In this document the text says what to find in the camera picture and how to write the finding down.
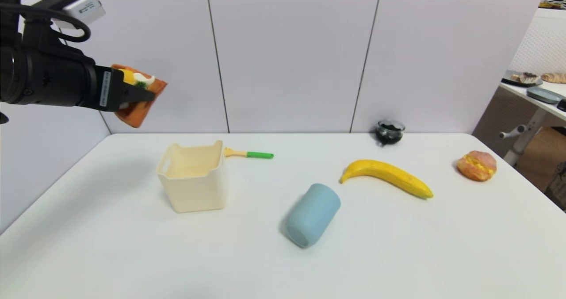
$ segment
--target plastic container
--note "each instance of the plastic container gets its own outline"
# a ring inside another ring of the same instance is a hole
[[[163,154],[156,172],[176,212],[226,207],[228,174],[222,141],[216,141],[213,146],[184,148],[172,144]]]
[[[375,128],[375,135],[381,146],[395,144],[403,137],[405,126],[396,120],[384,119],[378,122]]]
[[[340,198],[326,185],[313,184],[293,208],[285,232],[297,246],[313,246],[340,208]]]

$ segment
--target blue cup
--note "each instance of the blue cup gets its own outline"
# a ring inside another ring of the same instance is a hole
[[[340,198],[328,186],[313,184],[293,208],[285,232],[297,246],[313,246],[340,208]]]

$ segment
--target banana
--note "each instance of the banana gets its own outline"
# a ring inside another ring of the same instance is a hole
[[[357,160],[352,162],[340,178],[340,183],[343,183],[348,178],[363,175],[373,176],[390,182],[405,192],[419,198],[426,199],[434,196],[430,188],[418,178],[396,166],[374,160]]]

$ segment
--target plate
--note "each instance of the plate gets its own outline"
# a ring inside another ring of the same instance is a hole
[[[516,80],[511,80],[511,76],[512,75],[522,75],[523,73],[520,73],[518,71],[513,71],[513,70],[507,70],[507,72],[505,72],[505,75],[503,76],[503,78],[501,79],[501,82],[503,83],[508,83],[508,84],[512,84],[512,85],[516,85],[518,87],[534,87],[536,85],[541,85],[542,84],[542,80],[536,80],[535,83],[531,83],[531,84],[525,84],[522,83],[520,81],[516,81]]]
[[[555,105],[560,102],[560,100],[564,99],[564,96],[560,93],[552,92],[539,87],[528,88],[527,95],[533,99],[537,99],[538,101],[552,105]]]

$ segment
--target green handle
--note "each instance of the green handle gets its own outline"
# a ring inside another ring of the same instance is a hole
[[[262,152],[247,152],[246,157],[256,157],[256,158],[273,158],[273,154],[271,153],[262,153]]]

